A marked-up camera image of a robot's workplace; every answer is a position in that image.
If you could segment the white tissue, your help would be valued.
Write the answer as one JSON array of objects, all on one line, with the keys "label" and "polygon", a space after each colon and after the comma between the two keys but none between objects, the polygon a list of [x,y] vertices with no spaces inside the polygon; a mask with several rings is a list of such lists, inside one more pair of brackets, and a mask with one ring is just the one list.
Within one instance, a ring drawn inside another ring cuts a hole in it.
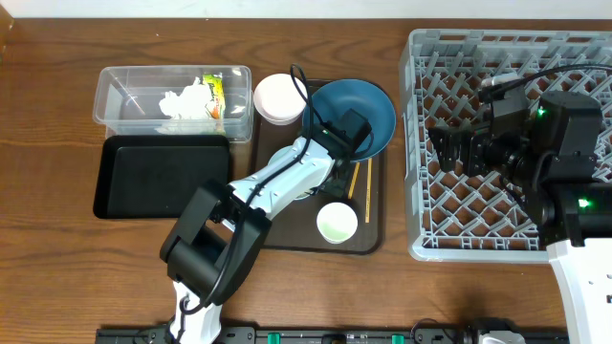
[{"label": "white tissue", "polygon": [[159,102],[166,123],[156,129],[165,135],[193,135],[201,133],[213,120],[208,104],[213,100],[210,87],[199,77],[185,86],[177,95],[173,91],[164,94]]}]

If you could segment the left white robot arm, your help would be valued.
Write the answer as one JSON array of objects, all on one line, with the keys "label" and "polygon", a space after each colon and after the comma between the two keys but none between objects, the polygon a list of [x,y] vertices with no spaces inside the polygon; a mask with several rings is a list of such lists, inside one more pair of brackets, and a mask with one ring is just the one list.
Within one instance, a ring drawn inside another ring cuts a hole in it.
[{"label": "left white robot arm", "polygon": [[167,342],[213,342],[221,307],[246,280],[273,218],[329,183],[373,137],[367,117],[350,109],[311,121],[288,152],[247,178],[198,187],[160,250],[177,293]]}]

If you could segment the white paper cup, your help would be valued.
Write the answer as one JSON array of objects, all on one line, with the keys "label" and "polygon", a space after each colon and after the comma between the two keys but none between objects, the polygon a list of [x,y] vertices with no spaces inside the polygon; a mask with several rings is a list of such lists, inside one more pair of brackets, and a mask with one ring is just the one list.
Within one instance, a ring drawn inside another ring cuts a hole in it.
[{"label": "white paper cup", "polygon": [[330,203],[317,214],[317,229],[323,239],[338,245],[352,238],[358,228],[356,212],[348,204]]}]

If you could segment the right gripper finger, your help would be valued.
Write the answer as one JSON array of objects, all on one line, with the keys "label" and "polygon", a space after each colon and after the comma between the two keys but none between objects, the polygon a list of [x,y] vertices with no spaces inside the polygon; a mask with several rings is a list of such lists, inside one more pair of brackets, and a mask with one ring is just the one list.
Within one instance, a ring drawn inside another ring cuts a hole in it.
[{"label": "right gripper finger", "polygon": [[444,172],[456,169],[457,162],[463,161],[468,154],[468,148],[461,143],[444,144],[437,150],[438,162]]},{"label": "right gripper finger", "polygon": [[434,144],[460,144],[470,130],[459,127],[433,127],[427,130],[430,140]]}]

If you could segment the yellow snack wrapper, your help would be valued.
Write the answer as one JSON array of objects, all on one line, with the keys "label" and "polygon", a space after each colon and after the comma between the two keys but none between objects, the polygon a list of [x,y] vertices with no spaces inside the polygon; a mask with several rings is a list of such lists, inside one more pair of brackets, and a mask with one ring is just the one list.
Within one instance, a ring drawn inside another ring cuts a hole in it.
[{"label": "yellow snack wrapper", "polygon": [[209,87],[210,97],[206,108],[214,119],[223,119],[226,109],[226,98],[221,74],[203,74],[203,85]]}]

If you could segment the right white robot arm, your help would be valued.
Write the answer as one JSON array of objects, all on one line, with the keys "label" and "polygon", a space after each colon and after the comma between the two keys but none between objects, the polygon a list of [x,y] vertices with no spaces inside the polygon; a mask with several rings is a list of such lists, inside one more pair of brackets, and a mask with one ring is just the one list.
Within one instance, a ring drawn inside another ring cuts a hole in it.
[{"label": "right white robot arm", "polygon": [[428,136],[440,168],[459,161],[470,177],[495,171],[521,190],[560,289],[569,340],[611,340],[611,185],[597,180],[601,107],[587,95],[553,91],[531,112],[525,97],[496,99],[489,119]]}]

